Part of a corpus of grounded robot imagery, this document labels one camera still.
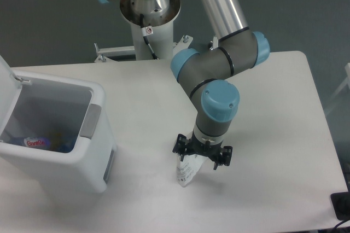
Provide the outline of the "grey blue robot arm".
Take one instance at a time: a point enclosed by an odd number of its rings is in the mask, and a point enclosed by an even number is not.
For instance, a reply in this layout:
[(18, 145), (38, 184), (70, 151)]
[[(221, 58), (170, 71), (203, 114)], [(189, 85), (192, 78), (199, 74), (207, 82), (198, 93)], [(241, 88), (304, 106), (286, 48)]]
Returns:
[(265, 36), (249, 29), (238, 0), (201, 0), (218, 45), (202, 54), (188, 48), (176, 51), (173, 22), (180, 0), (117, 1), (131, 26), (136, 59), (171, 60), (176, 81), (197, 110), (191, 137), (178, 135), (173, 152), (181, 158), (196, 154), (215, 166), (229, 166), (232, 147), (224, 146), (223, 139), (240, 95), (228, 78), (267, 60), (270, 46)]

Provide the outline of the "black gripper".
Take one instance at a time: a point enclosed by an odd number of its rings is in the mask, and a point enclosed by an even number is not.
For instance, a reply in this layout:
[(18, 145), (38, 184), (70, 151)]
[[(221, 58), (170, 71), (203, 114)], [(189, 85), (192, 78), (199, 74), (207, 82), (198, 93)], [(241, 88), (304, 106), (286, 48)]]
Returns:
[(202, 139), (197, 139), (192, 133), (191, 139), (183, 134), (178, 134), (174, 143), (172, 152), (180, 156), (180, 161), (184, 160), (186, 155), (201, 155), (210, 158), (214, 162), (213, 169), (216, 170), (218, 166), (230, 166), (232, 158), (232, 146), (224, 146), (221, 148), (222, 142), (218, 144), (206, 144)]

